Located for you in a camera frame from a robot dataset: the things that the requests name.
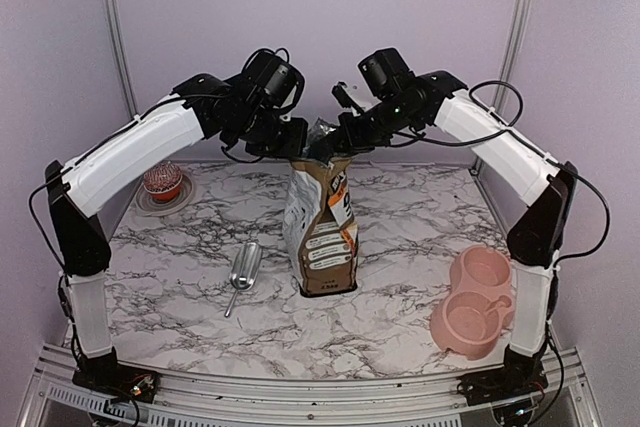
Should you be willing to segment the brown white dog food bag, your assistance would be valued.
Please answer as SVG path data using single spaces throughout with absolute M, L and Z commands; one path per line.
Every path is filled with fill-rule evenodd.
M 299 292 L 307 298 L 357 289 L 359 226 L 352 208 L 349 156 L 334 153 L 338 127 L 317 119 L 302 157 L 290 162 L 283 238 Z

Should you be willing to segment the silver metal scoop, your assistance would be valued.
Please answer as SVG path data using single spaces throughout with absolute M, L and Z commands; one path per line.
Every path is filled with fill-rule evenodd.
M 263 247 L 257 242 L 244 244 L 236 255 L 229 275 L 234 292 L 225 310 L 224 317 L 229 318 L 238 295 L 250 290 L 258 276 L 262 262 Z

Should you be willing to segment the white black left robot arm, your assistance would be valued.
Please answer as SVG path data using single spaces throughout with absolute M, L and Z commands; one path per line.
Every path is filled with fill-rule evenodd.
M 291 116 L 305 86 L 288 51 L 260 48 L 240 72 L 221 80 L 200 73 L 86 152 L 45 169 L 56 239 L 47 245 L 61 267 L 58 299 L 71 325 L 75 385 L 113 402 L 154 400 L 157 372 L 119 362 L 105 296 L 111 249 L 98 218 L 123 189 L 173 154 L 210 138 L 228 151 L 244 142 L 253 161 L 302 152 L 307 123 Z

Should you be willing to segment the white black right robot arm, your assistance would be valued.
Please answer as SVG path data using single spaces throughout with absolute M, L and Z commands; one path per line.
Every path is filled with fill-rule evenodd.
M 424 129 L 435 127 L 451 136 L 448 147 L 470 148 L 521 202 L 523 212 L 506 235 L 516 269 L 516 298 L 503 364 L 461 377 L 458 389 L 473 403 L 533 387 L 542 372 L 544 353 L 557 348 L 550 329 L 559 268 L 567 260 L 595 254 L 607 240 L 611 209 L 606 197 L 574 164 L 557 160 L 519 132 L 515 120 L 504 119 L 481 102 L 477 92 L 483 83 L 469 87 L 444 70 L 418 75 L 394 47 L 365 57 L 358 70 L 376 102 L 363 107 L 346 88 L 334 86 L 332 93 L 345 110 L 339 117 L 337 150 L 369 152 L 391 146 L 394 136 L 426 143 Z M 600 201 L 604 229 L 593 247 L 564 254 L 564 230 L 579 185 Z

